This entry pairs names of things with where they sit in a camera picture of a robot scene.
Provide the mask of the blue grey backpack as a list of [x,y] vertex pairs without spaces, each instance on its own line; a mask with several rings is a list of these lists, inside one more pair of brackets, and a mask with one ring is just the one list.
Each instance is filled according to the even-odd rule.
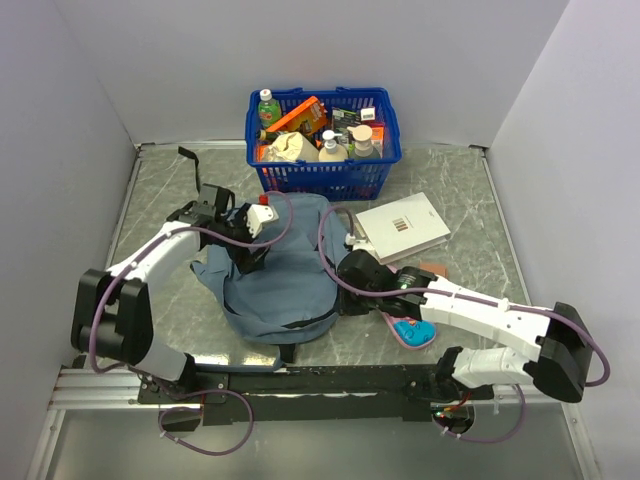
[[324,266],[335,267],[347,255],[347,229],[321,195],[290,193],[270,204],[280,220],[259,240],[285,236],[252,272],[241,272],[217,245],[208,247],[205,263],[192,262],[191,271],[214,294],[232,330],[246,341],[277,346],[275,363],[283,364],[339,317],[339,288]]

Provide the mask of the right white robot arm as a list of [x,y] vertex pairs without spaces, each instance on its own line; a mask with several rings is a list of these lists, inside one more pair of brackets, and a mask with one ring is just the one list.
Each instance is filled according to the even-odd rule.
[[415,267],[393,269],[356,250],[338,265],[341,307],[348,315],[377,310],[395,319],[407,345],[420,341],[422,323],[448,325],[496,342],[491,349],[448,348],[436,384],[448,398],[493,385],[532,385],[565,403],[588,387],[594,342],[577,309],[558,302],[535,308],[475,293]]

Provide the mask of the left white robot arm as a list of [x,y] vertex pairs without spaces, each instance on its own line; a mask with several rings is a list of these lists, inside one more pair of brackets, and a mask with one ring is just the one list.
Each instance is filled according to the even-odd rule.
[[149,241],[118,264],[80,278],[71,344],[92,363],[110,359],[162,384],[177,402],[198,387],[192,355],[168,346],[154,332],[151,297],[185,261],[209,245],[225,249],[240,269],[256,269],[267,253],[254,243],[279,218],[267,196],[236,206],[232,191],[203,185],[197,199],[172,212]]

